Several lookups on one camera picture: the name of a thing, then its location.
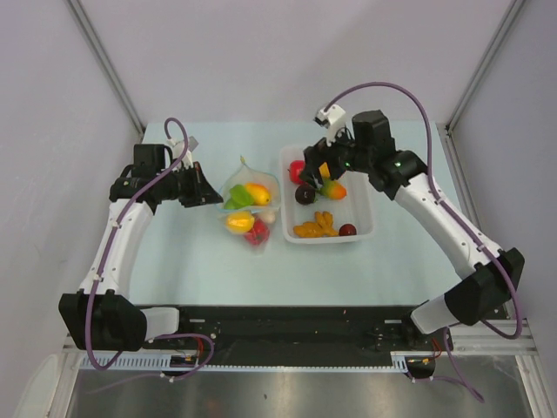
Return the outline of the green leaf vegetable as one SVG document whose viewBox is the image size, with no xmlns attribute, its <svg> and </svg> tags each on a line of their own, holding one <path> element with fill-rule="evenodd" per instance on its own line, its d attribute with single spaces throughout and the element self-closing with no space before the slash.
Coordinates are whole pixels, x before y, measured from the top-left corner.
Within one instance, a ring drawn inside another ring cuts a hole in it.
<svg viewBox="0 0 557 418">
<path fill-rule="evenodd" d="M 244 185 L 235 185 L 229 191 L 230 197 L 224 204 L 225 210 L 238 210 L 254 204 L 253 196 Z"/>
</svg>

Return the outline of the clear zip top bag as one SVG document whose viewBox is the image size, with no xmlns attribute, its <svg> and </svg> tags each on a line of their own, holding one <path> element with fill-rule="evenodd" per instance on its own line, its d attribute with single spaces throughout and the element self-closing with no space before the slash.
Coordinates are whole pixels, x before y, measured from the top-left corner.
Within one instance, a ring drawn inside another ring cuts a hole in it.
<svg viewBox="0 0 557 418">
<path fill-rule="evenodd" d="M 247 206 L 238 210 L 225 210 L 224 204 L 226 200 L 230 197 L 230 189 L 235 185 L 245 185 L 245 183 L 257 183 L 265 186 L 272 195 L 272 202 L 268 206 Z M 249 248 L 253 253 L 260 254 L 265 251 L 270 238 L 272 236 L 272 230 L 274 225 L 267 225 L 270 230 L 270 237 L 269 239 L 260 246 L 252 246 L 250 245 L 243 237 L 244 234 L 235 234 L 231 233 L 227 230 L 225 226 L 225 218 L 228 214 L 233 212 L 240 212 L 240 211 L 249 211 L 252 215 L 258 218 L 258 213 L 264 210 L 278 210 L 280 209 L 281 204 L 281 192 L 279 187 L 279 181 L 277 177 L 269 172 L 260 171 L 257 169 L 252 168 L 249 166 L 243 156 L 239 158 L 239 167 L 237 170 L 231 174 L 228 179 L 224 182 L 221 186 L 220 190 L 218 191 L 219 194 L 223 197 L 224 202 L 222 204 L 217 204 L 217 211 L 218 211 L 218 220 L 221 222 L 225 230 L 230 233 L 231 235 L 240 239 L 241 243 L 246 247 Z"/>
</svg>

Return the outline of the yellow lemon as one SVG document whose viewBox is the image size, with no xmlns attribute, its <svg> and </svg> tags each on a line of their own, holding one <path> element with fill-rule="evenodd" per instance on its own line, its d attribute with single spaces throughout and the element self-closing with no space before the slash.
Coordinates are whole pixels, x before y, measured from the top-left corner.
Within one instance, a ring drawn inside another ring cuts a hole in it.
<svg viewBox="0 0 557 418">
<path fill-rule="evenodd" d="M 231 233 L 244 234 L 251 231 L 255 220 L 255 217 L 249 211 L 233 212 L 226 216 L 225 226 Z"/>
</svg>

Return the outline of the orange papaya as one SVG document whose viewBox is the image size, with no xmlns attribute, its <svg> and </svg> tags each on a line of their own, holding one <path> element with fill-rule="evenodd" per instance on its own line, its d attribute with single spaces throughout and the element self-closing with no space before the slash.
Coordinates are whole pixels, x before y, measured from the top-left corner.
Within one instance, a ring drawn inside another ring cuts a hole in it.
<svg viewBox="0 0 557 418">
<path fill-rule="evenodd" d="M 270 191 L 257 183 L 245 183 L 245 189 L 252 197 L 254 206 L 268 206 L 272 202 Z"/>
</svg>

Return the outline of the small orange fruit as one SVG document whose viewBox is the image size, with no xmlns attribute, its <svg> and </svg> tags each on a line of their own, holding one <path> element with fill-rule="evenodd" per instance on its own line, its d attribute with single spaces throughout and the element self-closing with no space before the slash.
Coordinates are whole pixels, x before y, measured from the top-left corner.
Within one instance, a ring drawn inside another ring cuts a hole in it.
<svg viewBox="0 0 557 418">
<path fill-rule="evenodd" d="M 339 232 L 334 229 L 334 217 L 330 212 L 315 212 L 313 221 L 306 221 L 293 227 L 294 234 L 301 239 L 337 237 Z"/>
</svg>

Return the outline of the white radish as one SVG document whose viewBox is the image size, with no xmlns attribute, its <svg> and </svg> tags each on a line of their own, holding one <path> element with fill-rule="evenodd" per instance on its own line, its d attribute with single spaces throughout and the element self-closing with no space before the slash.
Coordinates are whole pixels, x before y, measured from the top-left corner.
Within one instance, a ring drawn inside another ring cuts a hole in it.
<svg viewBox="0 0 557 418">
<path fill-rule="evenodd" d="M 258 217 L 267 225 L 273 225 L 277 221 L 278 210 L 264 210 L 258 213 Z"/>
</svg>

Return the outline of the red bell pepper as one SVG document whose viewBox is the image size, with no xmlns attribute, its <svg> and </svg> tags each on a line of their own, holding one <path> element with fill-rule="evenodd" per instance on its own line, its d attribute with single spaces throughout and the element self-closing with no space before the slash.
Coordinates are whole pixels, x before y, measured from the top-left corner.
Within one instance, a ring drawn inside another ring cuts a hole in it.
<svg viewBox="0 0 557 418">
<path fill-rule="evenodd" d="M 270 230 L 264 221 L 256 218 L 252 229 L 245 233 L 243 237 L 250 245 L 260 246 L 269 239 Z"/>
</svg>

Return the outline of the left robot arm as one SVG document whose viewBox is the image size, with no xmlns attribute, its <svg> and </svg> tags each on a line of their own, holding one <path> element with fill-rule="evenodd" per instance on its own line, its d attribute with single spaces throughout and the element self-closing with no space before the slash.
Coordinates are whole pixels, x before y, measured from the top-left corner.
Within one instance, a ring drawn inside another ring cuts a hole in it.
<svg viewBox="0 0 557 418">
<path fill-rule="evenodd" d="M 192 327 L 176 308 L 130 302 L 131 273 L 158 206 L 177 201 L 190 208 L 222 200 L 186 142 L 135 145 L 132 164 L 111 186 L 109 217 L 91 269 L 78 290 L 63 294 L 58 304 L 78 348 L 135 352 L 161 335 L 175 348 L 191 341 Z"/>
</svg>

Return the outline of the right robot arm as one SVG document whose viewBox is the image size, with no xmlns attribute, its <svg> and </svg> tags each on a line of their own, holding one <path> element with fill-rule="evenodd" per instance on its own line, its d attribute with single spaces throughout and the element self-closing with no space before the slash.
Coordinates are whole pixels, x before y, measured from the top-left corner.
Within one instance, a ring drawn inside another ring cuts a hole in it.
<svg viewBox="0 0 557 418">
<path fill-rule="evenodd" d="M 454 324 L 472 326 L 508 301 L 525 260 L 516 248 L 503 250 L 452 204 L 435 182 L 430 167 L 414 152 L 399 150 L 387 117 L 363 111 L 346 123 L 338 105 L 317 112 L 325 136 L 304 150 L 302 179 L 324 184 L 319 168 L 327 165 L 332 179 L 345 172 L 364 173 L 378 192 L 407 210 L 447 256 L 460 282 L 441 296 L 414 308 L 401 328 L 411 349 L 421 349 L 433 333 Z"/>
</svg>

